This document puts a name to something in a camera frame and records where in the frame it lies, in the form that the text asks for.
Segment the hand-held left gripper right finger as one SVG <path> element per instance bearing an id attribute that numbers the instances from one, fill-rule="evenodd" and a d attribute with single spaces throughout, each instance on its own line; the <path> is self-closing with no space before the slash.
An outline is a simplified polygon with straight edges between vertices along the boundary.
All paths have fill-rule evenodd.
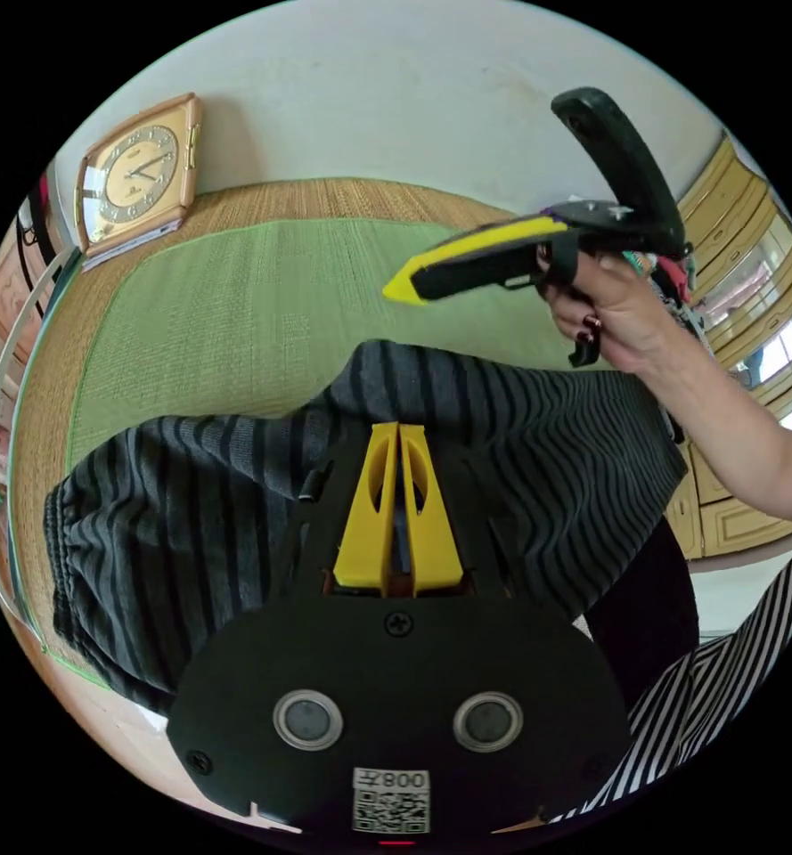
<path id="1" fill-rule="evenodd" d="M 425 428 L 401 424 L 398 431 L 412 595 L 454 590 L 463 570 Z"/>

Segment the person's right hand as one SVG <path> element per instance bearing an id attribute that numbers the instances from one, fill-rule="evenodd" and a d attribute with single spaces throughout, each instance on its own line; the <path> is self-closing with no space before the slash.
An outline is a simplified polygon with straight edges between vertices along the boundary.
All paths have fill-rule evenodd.
<path id="1" fill-rule="evenodd" d="M 621 256 L 580 254 L 574 284 L 551 282 L 542 297 L 565 337 L 597 344 L 614 368 L 650 379 L 676 367 L 687 336 Z"/>

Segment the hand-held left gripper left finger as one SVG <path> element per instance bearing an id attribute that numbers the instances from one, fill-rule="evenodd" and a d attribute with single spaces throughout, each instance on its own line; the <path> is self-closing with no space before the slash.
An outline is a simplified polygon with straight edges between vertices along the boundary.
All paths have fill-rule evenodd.
<path id="1" fill-rule="evenodd" d="M 344 589 L 388 594 L 397 472 L 398 424 L 376 424 L 333 568 L 335 582 Z"/>

